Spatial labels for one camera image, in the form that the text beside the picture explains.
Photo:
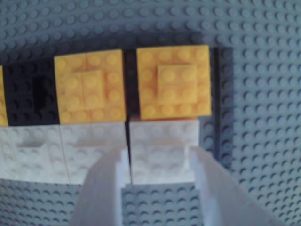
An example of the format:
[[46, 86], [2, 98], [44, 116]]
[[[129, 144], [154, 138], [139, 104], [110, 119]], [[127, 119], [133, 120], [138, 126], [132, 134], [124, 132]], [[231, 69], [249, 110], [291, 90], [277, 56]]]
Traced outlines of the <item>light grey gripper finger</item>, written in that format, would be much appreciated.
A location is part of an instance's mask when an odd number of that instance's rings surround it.
[[127, 148], [104, 154], [89, 170], [71, 226], [122, 226], [122, 189], [131, 182]]
[[205, 226], [281, 226], [201, 147], [189, 151]]

